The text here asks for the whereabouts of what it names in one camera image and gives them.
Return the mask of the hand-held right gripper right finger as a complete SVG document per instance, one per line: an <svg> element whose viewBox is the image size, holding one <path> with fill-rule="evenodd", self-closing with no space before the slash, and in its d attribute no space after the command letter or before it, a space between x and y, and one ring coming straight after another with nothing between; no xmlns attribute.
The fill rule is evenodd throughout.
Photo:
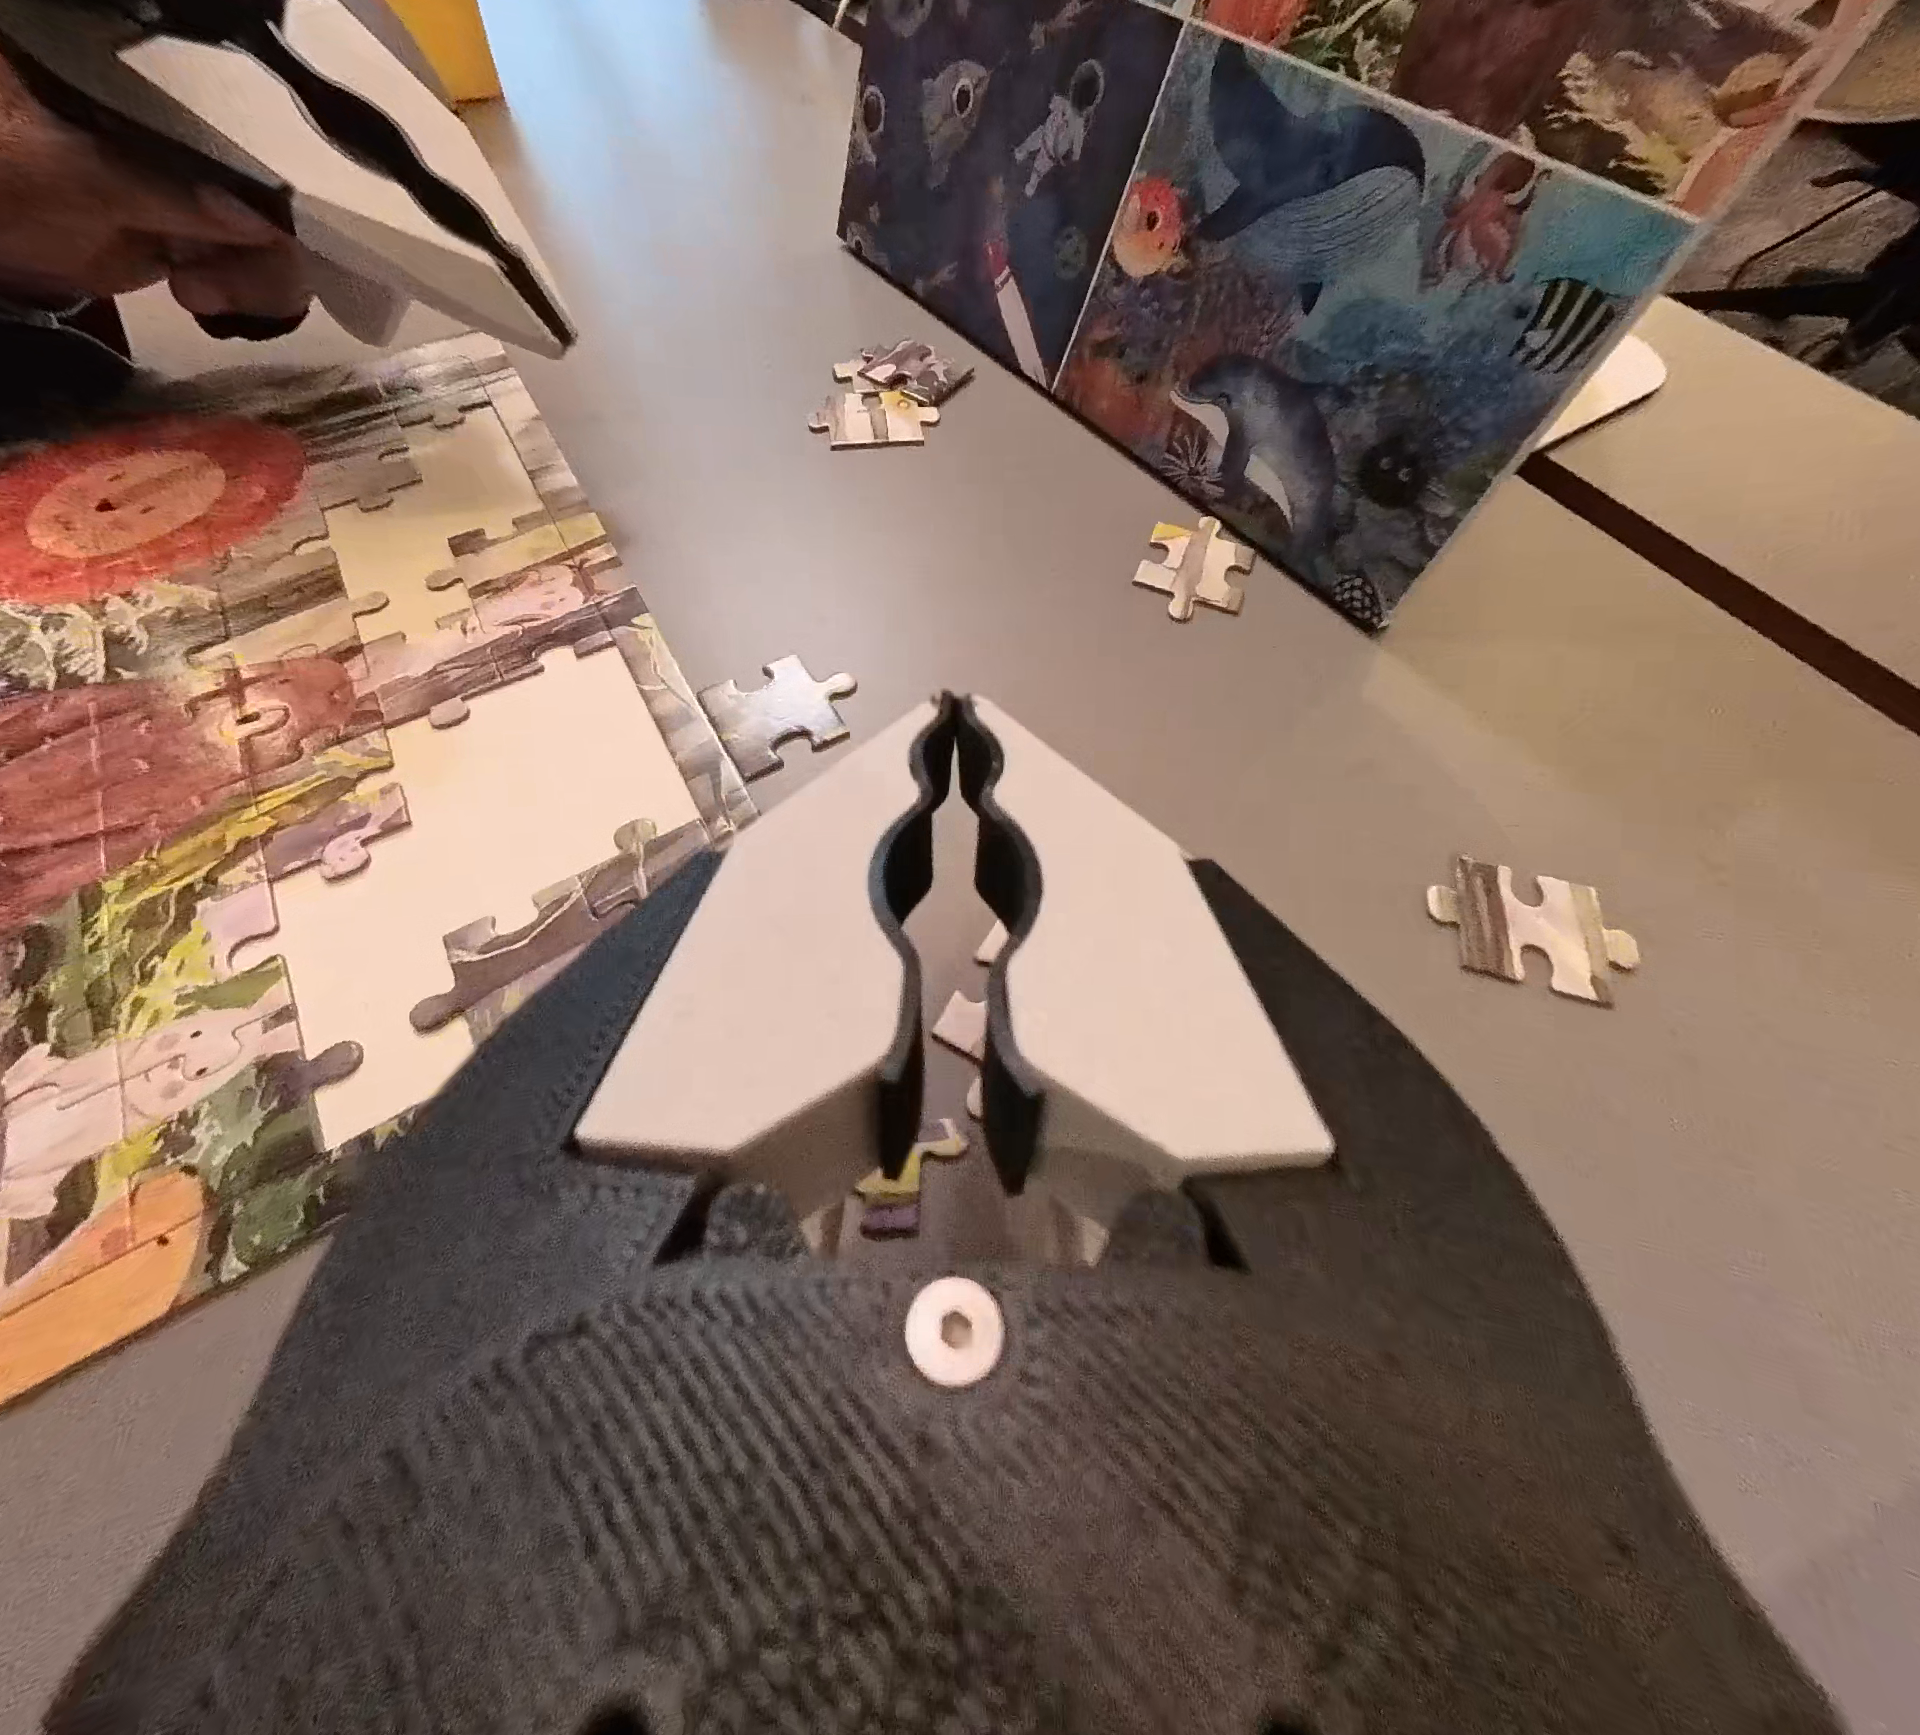
<svg viewBox="0 0 1920 1735"><path fill-rule="evenodd" d="M956 702L987 963L982 1125L1001 1187L1180 1189L1315 1169L1334 1139L1183 849L982 696Z"/></svg>

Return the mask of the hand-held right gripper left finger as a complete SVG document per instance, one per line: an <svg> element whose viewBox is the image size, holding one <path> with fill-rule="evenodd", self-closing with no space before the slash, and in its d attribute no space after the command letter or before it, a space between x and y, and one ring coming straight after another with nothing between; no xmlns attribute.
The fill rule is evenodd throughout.
<svg viewBox="0 0 1920 1735"><path fill-rule="evenodd" d="M921 963L957 698L912 708L743 831L575 1125L580 1149L790 1199L900 1173L924 1105Z"/></svg>

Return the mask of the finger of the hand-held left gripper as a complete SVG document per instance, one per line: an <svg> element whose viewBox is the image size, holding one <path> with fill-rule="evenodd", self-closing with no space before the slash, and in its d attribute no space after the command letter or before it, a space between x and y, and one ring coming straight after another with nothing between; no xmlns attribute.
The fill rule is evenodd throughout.
<svg viewBox="0 0 1920 1735"><path fill-rule="evenodd" d="M539 250L469 128L436 88L341 0L288 0L286 78L319 132L395 190L348 232L372 272L433 308L537 356L577 330Z"/></svg>
<svg viewBox="0 0 1920 1735"><path fill-rule="evenodd" d="M92 120L155 164L222 186L290 234L319 308L356 342L390 346L408 312L421 308L372 272L348 230L353 214L387 212L394 186L321 134L283 76L278 36L260 52L169 36L108 50L83 38L77 50L60 52L54 68L10 60L51 106Z"/></svg>

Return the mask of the purple yellow jigsaw piece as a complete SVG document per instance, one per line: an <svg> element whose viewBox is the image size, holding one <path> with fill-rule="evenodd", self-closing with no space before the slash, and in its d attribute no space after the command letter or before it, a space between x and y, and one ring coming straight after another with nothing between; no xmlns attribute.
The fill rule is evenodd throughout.
<svg viewBox="0 0 1920 1735"><path fill-rule="evenodd" d="M947 1117L937 1119L907 1151L898 1173L864 1173L852 1187L858 1203L858 1233L865 1241L912 1239L921 1227L924 1177L928 1167L968 1153L968 1137Z"/></svg>

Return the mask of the partly assembled jigsaw puzzle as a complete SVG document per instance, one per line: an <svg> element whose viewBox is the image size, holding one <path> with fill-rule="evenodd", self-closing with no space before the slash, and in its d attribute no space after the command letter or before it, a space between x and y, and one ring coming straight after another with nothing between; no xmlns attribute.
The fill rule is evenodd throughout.
<svg viewBox="0 0 1920 1735"><path fill-rule="evenodd" d="M3 446L12 1407L278 1265L753 813L507 352Z"/></svg>

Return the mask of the person's left hand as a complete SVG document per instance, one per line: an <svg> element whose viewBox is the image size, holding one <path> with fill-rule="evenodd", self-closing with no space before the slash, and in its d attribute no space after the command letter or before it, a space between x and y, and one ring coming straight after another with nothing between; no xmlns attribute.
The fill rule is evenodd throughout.
<svg viewBox="0 0 1920 1735"><path fill-rule="evenodd" d="M167 286L190 314L295 322L313 298L301 250L213 186L118 158L2 68L2 290L71 308Z"/></svg>

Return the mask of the green grey jigsaw piece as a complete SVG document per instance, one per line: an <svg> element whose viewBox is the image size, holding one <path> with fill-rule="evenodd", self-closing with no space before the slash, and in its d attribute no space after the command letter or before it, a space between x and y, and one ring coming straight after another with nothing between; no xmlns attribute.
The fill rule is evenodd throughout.
<svg viewBox="0 0 1920 1735"><path fill-rule="evenodd" d="M855 690L850 672L815 678L792 654L764 664L759 684L742 688L729 678L699 690L696 702L737 775L752 783L779 771L782 747L790 741L820 753L848 739L837 704Z"/></svg>

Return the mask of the grey white jigsaw piece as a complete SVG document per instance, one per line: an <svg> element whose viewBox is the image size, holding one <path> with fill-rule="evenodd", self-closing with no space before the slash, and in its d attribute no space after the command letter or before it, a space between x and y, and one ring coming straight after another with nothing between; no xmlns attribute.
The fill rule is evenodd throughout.
<svg viewBox="0 0 1920 1735"><path fill-rule="evenodd" d="M1457 855L1451 877L1423 893L1427 919L1454 935L1457 965L1485 979L1522 983L1535 955L1551 993L1609 1007L1614 975L1642 963L1637 939L1607 923L1592 883L1537 875L1525 891L1511 867Z"/></svg>

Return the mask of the white yellow jigsaw piece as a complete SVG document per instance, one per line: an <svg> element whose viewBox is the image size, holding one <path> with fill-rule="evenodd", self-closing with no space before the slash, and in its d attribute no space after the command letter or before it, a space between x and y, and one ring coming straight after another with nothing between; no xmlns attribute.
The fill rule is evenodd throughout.
<svg viewBox="0 0 1920 1735"><path fill-rule="evenodd" d="M1236 542L1211 516L1192 528L1157 522L1147 536L1150 554L1132 572L1132 584L1164 596L1167 618L1190 622L1206 608L1236 616L1243 606L1243 582L1257 554Z"/></svg>

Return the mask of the white flat stand base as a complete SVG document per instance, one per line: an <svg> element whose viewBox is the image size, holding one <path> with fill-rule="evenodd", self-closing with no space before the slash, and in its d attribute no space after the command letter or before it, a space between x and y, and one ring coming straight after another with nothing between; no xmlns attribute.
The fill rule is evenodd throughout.
<svg viewBox="0 0 1920 1735"><path fill-rule="evenodd" d="M1599 358L1555 414L1525 444L1522 456L1549 448L1647 402L1667 382L1667 362L1640 334L1627 332Z"/></svg>

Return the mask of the illustrated puzzle box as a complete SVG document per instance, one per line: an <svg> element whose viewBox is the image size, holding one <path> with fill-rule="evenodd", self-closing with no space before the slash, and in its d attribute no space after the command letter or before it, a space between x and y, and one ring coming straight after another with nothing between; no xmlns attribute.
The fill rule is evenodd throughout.
<svg viewBox="0 0 1920 1735"><path fill-rule="evenodd" d="M1380 630L1896 0L869 0L842 244Z"/></svg>

